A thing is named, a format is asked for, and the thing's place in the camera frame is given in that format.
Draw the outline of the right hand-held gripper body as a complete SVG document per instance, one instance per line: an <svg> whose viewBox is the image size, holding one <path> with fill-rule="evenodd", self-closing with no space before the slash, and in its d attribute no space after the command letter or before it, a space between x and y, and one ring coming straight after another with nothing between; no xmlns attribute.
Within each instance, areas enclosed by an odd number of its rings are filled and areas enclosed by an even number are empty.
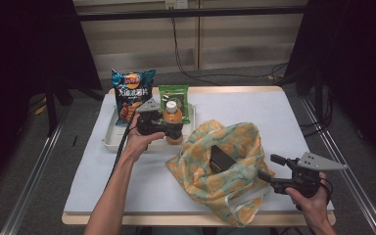
<svg viewBox="0 0 376 235"><path fill-rule="evenodd" d="M344 170L348 167L335 161L305 152L300 158L286 159L291 171L290 179L272 178L270 185L277 194L285 194L287 188L298 190L303 196L313 197L321 184L322 170Z"/></svg>

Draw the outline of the orange drink bottle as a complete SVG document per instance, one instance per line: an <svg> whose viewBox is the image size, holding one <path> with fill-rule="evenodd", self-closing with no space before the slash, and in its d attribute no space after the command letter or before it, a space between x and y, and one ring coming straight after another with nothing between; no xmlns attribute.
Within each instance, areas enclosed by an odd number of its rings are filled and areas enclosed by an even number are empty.
<svg viewBox="0 0 376 235"><path fill-rule="evenodd" d="M168 101L165 105L165 110L163 112L163 120L165 124L169 123L182 123L182 112L179 110L177 103L175 101ZM182 142L183 136L178 139L166 138L166 141L170 145L178 145Z"/></svg>

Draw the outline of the green snack packet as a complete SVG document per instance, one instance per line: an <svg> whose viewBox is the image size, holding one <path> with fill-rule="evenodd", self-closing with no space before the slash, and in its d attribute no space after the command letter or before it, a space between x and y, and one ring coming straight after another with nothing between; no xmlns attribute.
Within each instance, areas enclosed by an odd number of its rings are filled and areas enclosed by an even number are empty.
<svg viewBox="0 0 376 235"><path fill-rule="evenodd" d="M164 111L166 103L168 101L174 101L177 104L178 109L182 113L182 122L184 124L188 124L190 122L188 108L188 89L188 85L159 86L161 109Z"/></svg>

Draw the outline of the lemon print cloth bag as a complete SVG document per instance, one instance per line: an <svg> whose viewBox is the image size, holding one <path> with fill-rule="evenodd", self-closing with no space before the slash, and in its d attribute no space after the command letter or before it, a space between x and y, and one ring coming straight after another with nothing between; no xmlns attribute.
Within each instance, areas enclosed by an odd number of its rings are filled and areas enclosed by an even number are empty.
<svg viewBox="0 0 376 235"><path fill-rule="evenodd" d="M213 146L231 157L234 165L214 172L210 166ZM259 129L253 123L224 126L211 119L200 124L179 154L165 165L193 201L224 222L244 227L254 219L269 191L269 184L258 178L258 172L275 174L264 157Z"/></svg>

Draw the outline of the person's right hand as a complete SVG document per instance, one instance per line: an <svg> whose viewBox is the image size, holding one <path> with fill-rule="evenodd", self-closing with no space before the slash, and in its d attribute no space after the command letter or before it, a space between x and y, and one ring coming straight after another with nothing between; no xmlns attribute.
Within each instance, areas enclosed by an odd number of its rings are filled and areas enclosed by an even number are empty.
<svg viewBox="0 0 376 235"><path fill-rule="evenodd" d="M296 206L302 208L305 221L310 218L320 218L327 216L327 191L320 186L316 194L311 198L306 198L298 190L287 188L286 193L290 196Z"/></svg>

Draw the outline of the black box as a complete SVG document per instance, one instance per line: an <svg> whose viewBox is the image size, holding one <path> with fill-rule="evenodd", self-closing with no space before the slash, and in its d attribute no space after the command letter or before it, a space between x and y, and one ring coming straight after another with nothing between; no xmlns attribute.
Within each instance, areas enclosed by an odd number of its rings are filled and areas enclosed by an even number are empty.
<svg viewBox="0 0 376 235"><path fill-rule="evenodd" d="M218 146L211 147L210 167L215 173L226 171L236 164L236 161L222 151Z"/></svg>

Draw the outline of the white tray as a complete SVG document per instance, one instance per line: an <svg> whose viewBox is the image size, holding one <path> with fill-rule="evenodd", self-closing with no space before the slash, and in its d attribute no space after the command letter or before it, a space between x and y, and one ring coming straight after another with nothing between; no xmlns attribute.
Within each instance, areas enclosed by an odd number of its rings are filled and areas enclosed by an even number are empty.
<svg viewBox="0 0 376 235"><path fill-rule="evenodd" d="M192 105L188 105L189 123L185 123L182 128L183 142L185 142L189 135L196 127L196 108ZM126 129L125 124L116 125L118 120L117 109L114 109L113 116L107 128L105 137L102 139L104 146L111 152L118 150L119 144ZM160 153L160 152L172 152L178 153L182 145L170 145L165 139L153 141L147 149L147 153Z"/></svg>

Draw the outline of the wooden table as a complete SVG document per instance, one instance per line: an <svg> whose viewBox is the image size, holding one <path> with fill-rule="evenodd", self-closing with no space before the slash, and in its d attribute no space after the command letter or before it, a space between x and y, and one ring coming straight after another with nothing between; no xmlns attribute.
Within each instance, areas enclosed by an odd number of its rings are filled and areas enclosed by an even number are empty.
<svg viewBox="0 0 376 235"><path fill-rule="evenodd" d="M201 123L215 119L225 126L242 121L254 123L259 130L265 161L277 177L290 177L291 170L270 160L272 154L294 159L308 146L284 90L278 86L191 87L188 102L191 122L185 135ZM113 92L105 95L101 110L65 204L62 222L85 224L99 200L116 158L111 144L117 111ZM126 199L125 225L223 226L225 223L207 207L185 193L165 167L178 148L164 140L153 142L136 163Z"/></svg>

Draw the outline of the white wall socket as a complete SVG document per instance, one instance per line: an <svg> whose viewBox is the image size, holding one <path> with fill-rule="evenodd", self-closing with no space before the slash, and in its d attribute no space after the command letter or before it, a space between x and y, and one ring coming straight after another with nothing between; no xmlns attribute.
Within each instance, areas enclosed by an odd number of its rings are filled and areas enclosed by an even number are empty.
<svg viewBox="0 0 376 235"><path fill-rule="evenodd" d="M187 9L188 0L165 0L165 7L171 9Z"/></svg>

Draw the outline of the dark curtain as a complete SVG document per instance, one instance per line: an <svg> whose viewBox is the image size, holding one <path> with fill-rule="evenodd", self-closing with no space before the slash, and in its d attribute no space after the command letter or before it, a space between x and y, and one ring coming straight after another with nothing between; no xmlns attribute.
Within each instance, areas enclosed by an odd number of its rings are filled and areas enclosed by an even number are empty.
<svg viewBox="0 0 376 235"><path fill-rule="evenodd" d="M376 0L307 0L285 76L306 94L317 79L376 148Z"/></svg>

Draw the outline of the blue chips bag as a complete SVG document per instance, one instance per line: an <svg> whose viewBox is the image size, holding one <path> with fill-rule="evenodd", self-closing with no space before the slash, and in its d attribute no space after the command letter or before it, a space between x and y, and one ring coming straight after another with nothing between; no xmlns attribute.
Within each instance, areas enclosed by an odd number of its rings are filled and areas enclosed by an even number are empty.
<svg viewBox="0 0 376 235"><path fill-rule="evenodd" d="M117 125L131 121L135 109L152 98L155 70L119 73L112 70L117 102Z"/></svg>

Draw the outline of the person's left hand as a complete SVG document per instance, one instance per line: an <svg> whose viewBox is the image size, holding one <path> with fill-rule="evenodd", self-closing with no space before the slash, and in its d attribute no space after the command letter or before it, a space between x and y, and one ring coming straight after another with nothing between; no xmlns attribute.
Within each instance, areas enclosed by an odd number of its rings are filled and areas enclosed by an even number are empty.
<svg viewBox="0 0 376 235"><path fill-rule="evenodd" d="M130 130L127 136L126 146L120 156L124 161L136 163L147 147L155 140L163 139L165 134L163 132L156 132L150 135L142 135L137 130L137 120L139 114L136 113L130 125Z"/></svg>

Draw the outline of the black metal stand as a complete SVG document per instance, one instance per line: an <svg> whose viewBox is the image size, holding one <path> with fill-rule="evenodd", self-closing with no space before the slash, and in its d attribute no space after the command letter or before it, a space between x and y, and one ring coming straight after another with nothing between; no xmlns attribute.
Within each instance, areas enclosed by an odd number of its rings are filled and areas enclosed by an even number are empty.
<svg viewBox="0 0 376 235"><path fill-rule="evenodd" d="M314 108L318 122L324 121L323 113L323 79L320 69L316 70L316 78L314 83Z"/></svg>
<svg viewBox="0 0 376 235"><path fill-rule="evenodd" d="M50 83L46 84L45 94L46 94L46 107L47 107L48 122L49 122L48 136L51 136L58 126L58 119L57 119L57 113L56 113L54 92L52 91Z"/></svg>

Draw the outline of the metal floor rail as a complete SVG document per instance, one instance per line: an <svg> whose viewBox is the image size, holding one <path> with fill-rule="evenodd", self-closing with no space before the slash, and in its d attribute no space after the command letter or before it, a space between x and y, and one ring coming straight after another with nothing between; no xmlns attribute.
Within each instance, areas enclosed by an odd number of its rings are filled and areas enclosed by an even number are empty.
<svg viewBox="0 0 376 235"><path fill-rule="evenodd" d="M0 235L17 235L25 214L32 201L34 192L40 182L44 169L52 155L52 152L58 142L60 133L63 128L63 124L59 122L52 134L47 138L45 145L35 163L35 166L23 188L21 195L19 196L15 206L13 207L10 215L8 216Z"/></svg>
<svg viewBox="0 0 376 235"><path fill-rule="evenodd" d="M307 115L314 124L317 133L320 135L323 144L328 150L329 155L333 160L337 161L340 164L345 164L348 167L341 172L341 175L343 176L347 187L351 191L353 198L355 199L369 226L372 228L373 233L376 235L376 207L373 205L366 192L363 190L360 183L356 179L350 165L347 163L347 160L337 146L329 130L317 123L318 117L315 115L314 105L308 98L302 98L302 103L305 107Z"/></svg>

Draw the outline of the black horizontal bar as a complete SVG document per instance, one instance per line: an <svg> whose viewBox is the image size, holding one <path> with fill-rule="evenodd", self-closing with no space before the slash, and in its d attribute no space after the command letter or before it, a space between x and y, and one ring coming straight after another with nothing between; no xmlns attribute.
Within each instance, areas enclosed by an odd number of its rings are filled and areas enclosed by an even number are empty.
<svg viewBox="0 0 376 235"><path fill-rule="evenodd" d="M147 20L167 18L196 18L252 15L289 15L303 14L309 10L307 6L278 6L252 8L211 8L211 9L177 9L133 12L80 13L77 18L81 22Z"/></svg>

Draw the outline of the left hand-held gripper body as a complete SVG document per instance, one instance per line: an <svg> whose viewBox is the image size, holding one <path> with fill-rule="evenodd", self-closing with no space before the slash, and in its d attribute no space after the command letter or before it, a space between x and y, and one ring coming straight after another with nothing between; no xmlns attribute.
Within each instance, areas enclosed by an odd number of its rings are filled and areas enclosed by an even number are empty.
<svg viewBox="0 0 376 235"><path fill-rule="evenodd" d="M151 135L157 132L165 132L165 126L161 124L161 106L154 98L149 99L136 109L139 115L137 131L142 135Z"/></svg>

